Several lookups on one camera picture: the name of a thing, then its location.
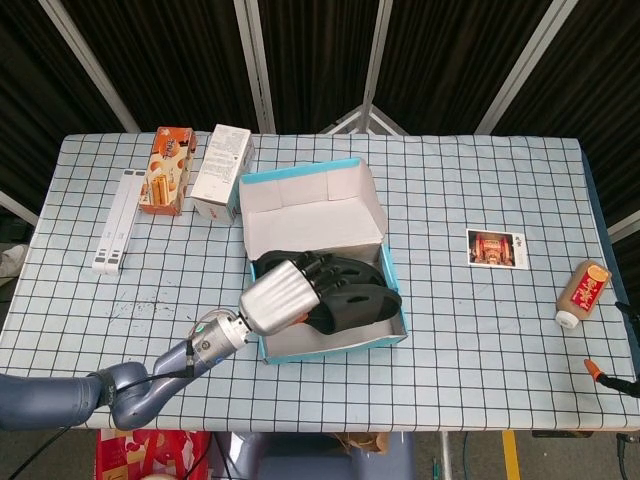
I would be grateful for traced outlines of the red patterned bag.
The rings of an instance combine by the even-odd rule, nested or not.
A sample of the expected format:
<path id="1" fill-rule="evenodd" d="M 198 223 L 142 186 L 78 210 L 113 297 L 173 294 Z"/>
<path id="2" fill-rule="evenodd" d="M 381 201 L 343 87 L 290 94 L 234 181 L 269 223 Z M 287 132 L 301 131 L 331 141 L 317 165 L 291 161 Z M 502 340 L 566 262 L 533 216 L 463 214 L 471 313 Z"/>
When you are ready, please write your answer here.
<path id="1" fill-rule="evenodd" d="M 209 480 L 212 436 L 204 431 L 102 429 L 95 480 Z"/>

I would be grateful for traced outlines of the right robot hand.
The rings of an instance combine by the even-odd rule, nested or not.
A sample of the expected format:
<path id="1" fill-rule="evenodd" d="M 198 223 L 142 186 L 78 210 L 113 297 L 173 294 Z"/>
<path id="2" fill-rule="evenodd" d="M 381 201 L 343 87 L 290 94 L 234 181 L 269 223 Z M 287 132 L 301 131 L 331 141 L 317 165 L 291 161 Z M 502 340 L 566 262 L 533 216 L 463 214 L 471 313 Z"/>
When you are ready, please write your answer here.
<path id="1" fill-rule="evenodd" d="M 633 331 L 633 338 L 637 346 L 640 348 L 640 313 L 624 302 L 616 301 L 615 306 L 629 320 Z M 609 389 L 626 394 L 632 398 L 640 399 L 640 374 L 637 375 L 637 379 L 634 382 L 630 382 L 617 377 L 608 376 L 603 373 L 590 359 L 585 359 L 584 365 L 595 383 L 599 383 Z"/>

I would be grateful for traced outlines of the white carton box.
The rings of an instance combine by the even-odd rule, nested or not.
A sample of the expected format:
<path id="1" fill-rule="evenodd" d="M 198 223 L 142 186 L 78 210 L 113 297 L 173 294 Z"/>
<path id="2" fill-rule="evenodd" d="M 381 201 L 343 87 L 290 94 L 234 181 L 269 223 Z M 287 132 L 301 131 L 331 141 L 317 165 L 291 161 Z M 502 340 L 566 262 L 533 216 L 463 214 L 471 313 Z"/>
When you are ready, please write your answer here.
<path id="1" fill-rule="evenodd" d="M 248 129 L 217 124 L 191 191 L 200 215 L 214 223 L 232 225 L 240 213 L 239 178 L 254 157 Z"/>

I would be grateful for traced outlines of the white rounded object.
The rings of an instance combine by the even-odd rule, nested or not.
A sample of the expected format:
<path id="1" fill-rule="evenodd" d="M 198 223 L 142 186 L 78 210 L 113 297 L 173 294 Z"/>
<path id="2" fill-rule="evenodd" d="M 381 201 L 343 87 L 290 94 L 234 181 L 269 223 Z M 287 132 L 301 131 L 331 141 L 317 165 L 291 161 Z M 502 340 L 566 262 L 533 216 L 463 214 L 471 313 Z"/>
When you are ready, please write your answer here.
<path id="1" fill-rule="evenodd" d="M 0 287 L 19 276 L 27 252 L 27 245 L 15 245 L 0 252 Z"/>

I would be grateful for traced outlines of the silver triangular partition foot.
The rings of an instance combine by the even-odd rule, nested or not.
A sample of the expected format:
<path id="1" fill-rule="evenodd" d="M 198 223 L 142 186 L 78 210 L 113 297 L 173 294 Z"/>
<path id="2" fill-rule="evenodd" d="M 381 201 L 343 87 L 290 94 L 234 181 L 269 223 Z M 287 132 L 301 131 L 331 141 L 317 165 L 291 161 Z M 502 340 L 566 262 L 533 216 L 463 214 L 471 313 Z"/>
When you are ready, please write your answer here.
<path id="1" fill-rule="evenodd" d="M 367 118 L 362 116 L 362 108 L 357 107 L 320 131 L 321 134 L 360 134 L 407 136 L 403 129 L 391 117 L 373 105 Z"/>

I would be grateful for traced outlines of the blue cardboard shoe box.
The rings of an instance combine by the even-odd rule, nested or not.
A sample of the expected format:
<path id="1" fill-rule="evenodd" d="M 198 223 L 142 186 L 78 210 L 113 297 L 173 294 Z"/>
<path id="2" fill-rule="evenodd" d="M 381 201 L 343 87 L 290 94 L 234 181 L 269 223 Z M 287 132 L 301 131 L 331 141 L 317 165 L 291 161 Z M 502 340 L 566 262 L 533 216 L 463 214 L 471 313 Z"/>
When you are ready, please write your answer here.
<path id="1" fill-rule="evenodd" d="M 367 263 L 383 275 L 386 287 L 400 295 L 395 266 L 384 242 L 387 217 L 363 160 L 351 158 L 247 173 L 239 180 L 239 198 L 251 286 L 257 279 L 252 262 L 266 252 L 312 251 Z M 255 333 L 266 362 L 301 361 L 333 352 L 382 347 L 407 335 L 402 306 L 388 320 L 332 335 L 305 324 L 307 318 L 308 314 L 271 336 Z"/>

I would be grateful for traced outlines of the blue checkered tablecloth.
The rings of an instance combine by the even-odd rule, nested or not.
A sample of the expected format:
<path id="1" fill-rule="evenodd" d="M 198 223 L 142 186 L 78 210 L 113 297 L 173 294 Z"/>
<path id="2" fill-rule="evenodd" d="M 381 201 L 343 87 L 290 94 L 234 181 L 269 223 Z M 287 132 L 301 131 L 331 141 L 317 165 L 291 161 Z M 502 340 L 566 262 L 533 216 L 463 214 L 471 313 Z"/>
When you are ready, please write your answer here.
<path id="1" fill-rule="evenodd" d="M 67 137 L 0 332 L 0 373 L 152 365 L 249 284 L 239 226 L 142 215 L 123 271 L 91 268 L 122 172 L 151 134 Z M 256 340 L 178 393 L 158 428 L 222 431 L 640 429 L 620 292 L 574 329 L 555 302 L 585 259 L 612 263 L 580 144 L 549 137 L 258 135 L 259 171 L 358 157 L 388 217 L 409 333 L 385 348 L 269 365 Z M 523 233 L 529 268 L 468 264 L 466 230 Z"/>

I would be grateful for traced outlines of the photo postcard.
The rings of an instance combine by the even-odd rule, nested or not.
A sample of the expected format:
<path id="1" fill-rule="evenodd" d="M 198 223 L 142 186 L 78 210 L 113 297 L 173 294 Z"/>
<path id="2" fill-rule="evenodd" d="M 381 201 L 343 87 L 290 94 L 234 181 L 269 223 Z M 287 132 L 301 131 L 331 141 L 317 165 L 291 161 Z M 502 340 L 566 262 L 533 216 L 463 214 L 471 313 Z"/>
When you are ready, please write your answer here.
<path id="1" fill-rule="evenodd" d="M 526 237 L 523 233 L 466 230 L 468 264 L 486 268 L 529 268 Z"/>

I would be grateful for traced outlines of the orange biscuit box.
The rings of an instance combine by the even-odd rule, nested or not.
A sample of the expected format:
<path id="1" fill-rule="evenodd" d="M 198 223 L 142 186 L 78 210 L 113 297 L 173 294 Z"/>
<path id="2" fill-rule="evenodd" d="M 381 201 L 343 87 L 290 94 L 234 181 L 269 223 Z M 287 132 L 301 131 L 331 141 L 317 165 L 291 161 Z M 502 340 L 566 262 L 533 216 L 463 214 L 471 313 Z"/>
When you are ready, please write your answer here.
<path id="1" fill-rule="evenodd" d="M 196 146 L 192 128 L 157 129 L 139 196 L 141 211 L 153 215 L 181 214 Z"/>

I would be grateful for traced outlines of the metal table leg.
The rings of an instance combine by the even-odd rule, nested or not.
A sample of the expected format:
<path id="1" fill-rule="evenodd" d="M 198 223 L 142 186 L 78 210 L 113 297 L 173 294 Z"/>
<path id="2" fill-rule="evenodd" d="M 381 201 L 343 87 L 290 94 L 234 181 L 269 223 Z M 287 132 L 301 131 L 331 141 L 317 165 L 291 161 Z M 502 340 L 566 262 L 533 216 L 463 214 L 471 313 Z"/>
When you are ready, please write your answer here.
<path id="1" fill-rule="evenodd" d="M 441 480 L 453 480 L 451 466 L 451 449 L 449 442 L 449 433 L 447 431 L 440 432 L 441 444 Z"/>

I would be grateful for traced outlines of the black rubber slipper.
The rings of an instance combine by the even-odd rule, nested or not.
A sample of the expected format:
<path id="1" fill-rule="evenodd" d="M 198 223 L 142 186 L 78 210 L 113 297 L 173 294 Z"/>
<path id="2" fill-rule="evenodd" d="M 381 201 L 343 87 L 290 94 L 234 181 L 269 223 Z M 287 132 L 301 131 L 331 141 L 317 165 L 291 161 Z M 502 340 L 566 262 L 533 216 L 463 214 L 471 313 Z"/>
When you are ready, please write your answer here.
<path id="1" fill-rule="evenodd" d="M 259 278 L 285 260 L 295 260 L 301 252 L 272 250 L 252 262 L 255 277 Z M 341 275 L 351 284 L 387 286 L 383 275 L 373 266 L 359 260 L 330 255 L 328 267 L 337 267 Z"/>
<path id="2" fill-rule="evenodd" d="M 324 335 L 388 320 L 400 312 L 402 298 L 394 290 L 374 284 L 346 284 L 323 297 L 305 324 Z"/>

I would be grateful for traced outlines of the silver partition frame post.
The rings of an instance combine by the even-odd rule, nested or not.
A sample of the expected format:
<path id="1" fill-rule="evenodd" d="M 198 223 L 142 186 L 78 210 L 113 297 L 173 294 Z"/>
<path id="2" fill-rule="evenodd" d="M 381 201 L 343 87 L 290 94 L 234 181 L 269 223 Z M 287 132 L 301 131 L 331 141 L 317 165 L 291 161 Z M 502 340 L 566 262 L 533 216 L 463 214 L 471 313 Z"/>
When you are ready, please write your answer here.
<path id="1" fill-rule="evenodd" d="M 609 238 L 612 243 L 621 241 L 636 232 L 640 231 L 640 209 L 616 222 L 608 229 Z"/>
<path id="2" fill-rule="evenodd" d="M 36 213 L 31 211 L 29 208 L 25 207 L 18 201 L 14 200 L 11 196 L 6 194 L 2 190 L 0 190 L 0 206 L 32 226 L 36 226 L 39 221 L 39 216 Z"/>
<path id="3" fill-rule="evenodd" d="M 252 99 L 261 134 L 276 134 L 258 0 L 233 0 Z"/>
<path id="4" fill-rule="evenodd" d="M 578 3 L 579 0 L 551 1 L 476 127 L 476 135 L 492 133 Z"/>
<path id="5" fill-rule="evenodd" d="M 84 36 L 67 12 L 61 0 L 38 0 L 38 3 L 62 36 L 67 46 L 89 76 L 105 102 L 126 132 L 140 133 L 141 129 L 120 97 Z"/>
<path id="6" fill-rule="evenodd" d="M 369 129 L 392 7 L 393 0 L 379 0 L 359 120 L 360 133 L 366 133 Z"/>

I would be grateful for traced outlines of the white power strip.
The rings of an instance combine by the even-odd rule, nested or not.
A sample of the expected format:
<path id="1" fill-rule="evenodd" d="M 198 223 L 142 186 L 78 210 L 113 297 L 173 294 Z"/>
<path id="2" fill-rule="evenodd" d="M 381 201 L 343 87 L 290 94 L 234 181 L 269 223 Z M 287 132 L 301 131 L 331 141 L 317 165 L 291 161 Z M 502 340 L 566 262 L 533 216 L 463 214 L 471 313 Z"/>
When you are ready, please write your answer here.
<path id="1" fill-rule="evenodd" d="M 94 259 L 98 274 L 118 275 L 138 212 L 145 172 L 125 169 L 116 190 Z"/>

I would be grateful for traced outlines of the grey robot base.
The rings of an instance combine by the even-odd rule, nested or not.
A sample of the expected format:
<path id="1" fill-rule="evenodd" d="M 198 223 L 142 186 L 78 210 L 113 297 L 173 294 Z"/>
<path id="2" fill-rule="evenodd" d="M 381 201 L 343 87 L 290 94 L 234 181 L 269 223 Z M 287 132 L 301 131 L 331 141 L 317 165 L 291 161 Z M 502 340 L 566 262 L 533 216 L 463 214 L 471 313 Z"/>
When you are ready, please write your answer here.
<path id="1" fill-rule="evenodd" d="M 389 432 L 386 455 L 346 451 L 333 433 L 214 432 L 211 480 L 415 480 L 411 433 Z"/>

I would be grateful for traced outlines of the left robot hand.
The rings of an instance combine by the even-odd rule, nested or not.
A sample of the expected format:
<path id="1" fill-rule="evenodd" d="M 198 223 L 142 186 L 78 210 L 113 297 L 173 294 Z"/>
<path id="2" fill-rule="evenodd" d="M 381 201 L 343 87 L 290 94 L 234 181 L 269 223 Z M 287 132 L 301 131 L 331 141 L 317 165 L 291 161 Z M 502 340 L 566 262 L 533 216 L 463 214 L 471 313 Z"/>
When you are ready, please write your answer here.
<path id="1" fill-rule="evenodd" d="M 282 259 L 240 296 L 240 317 L 263 337 L 302 321 L 325 297 L 348 284 L 332 258 L 305 251 Z"/>

